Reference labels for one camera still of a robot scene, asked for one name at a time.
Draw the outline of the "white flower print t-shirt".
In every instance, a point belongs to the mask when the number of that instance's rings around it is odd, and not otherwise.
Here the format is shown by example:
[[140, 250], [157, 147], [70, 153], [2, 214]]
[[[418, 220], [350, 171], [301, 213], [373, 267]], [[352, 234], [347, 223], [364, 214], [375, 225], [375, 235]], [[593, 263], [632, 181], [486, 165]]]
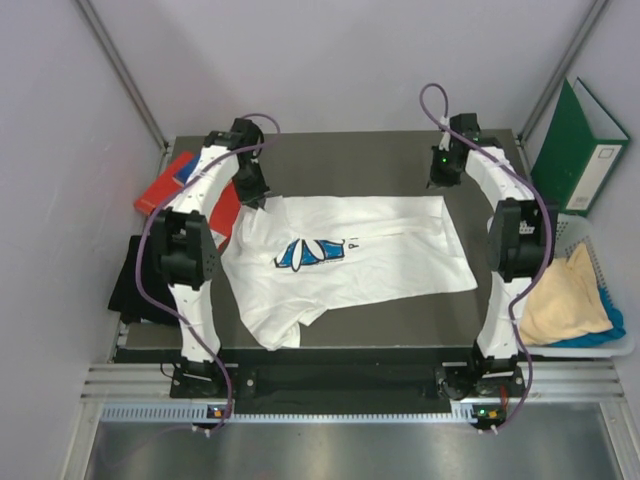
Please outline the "white flower print t-shirt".
[[328, 310], [477, 287], [441, 196], [272, 197], [240, 210], [222, 266], [270, 351]]

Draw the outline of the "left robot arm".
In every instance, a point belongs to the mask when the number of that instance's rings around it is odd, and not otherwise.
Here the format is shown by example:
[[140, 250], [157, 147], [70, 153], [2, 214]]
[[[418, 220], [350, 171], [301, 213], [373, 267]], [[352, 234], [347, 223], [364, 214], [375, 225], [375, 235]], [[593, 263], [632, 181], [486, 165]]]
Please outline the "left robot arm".
[[211, 280], [220, 264], [218, 245], [208, 216], [232, 187], [239, 203], [264, 205], [270, 192], [258, 158], [264, 133], [249, 114], [235, 119], [228, 131], [212, 131], [198, 162], [171, 201], [155, 210], [148, 240], [152, 258], [169, 287], [182, 335], [181, 356], [174, 366], [172, 398], [221, 398], [232, 392], [230, 377], [218, 353], [211, 302]]

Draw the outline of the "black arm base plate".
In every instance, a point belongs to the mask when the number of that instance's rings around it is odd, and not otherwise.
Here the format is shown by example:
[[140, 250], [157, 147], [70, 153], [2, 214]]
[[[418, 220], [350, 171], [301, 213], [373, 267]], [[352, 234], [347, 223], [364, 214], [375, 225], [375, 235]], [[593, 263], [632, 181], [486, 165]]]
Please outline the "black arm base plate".
[[236, 403], [282, 403], [287, 408], [319, 403], [345, 404], [363, 399], [401, 403], [463, 400], [472, 395], [498, 397], [523, 391], [522, 374], [475, 377], [466, 365], [434, 364], [249, 364], [229, 365], [227, 382], [221, 369], [178, 365], [171, 387], [173, 398], [226, 397]]

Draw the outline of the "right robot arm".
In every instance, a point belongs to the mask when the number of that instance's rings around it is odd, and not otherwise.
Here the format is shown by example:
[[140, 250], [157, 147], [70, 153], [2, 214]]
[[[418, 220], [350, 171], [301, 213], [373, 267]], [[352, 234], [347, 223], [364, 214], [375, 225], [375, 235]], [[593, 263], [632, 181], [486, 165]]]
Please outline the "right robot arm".
[[551, 262], [558, 209], [539, 201], [515, 172], [496, 138], [485, 136], [474, 113], [444, 118], [441, 142], [432, 150], [429, 183], [453, 187], [468, 175], [489, 202], [487, 263], [491, 293], [484, 325], [462, 366], [440, 367], [440, 393], [452, 400], [517, 389], [518, 326], [531, 283]]

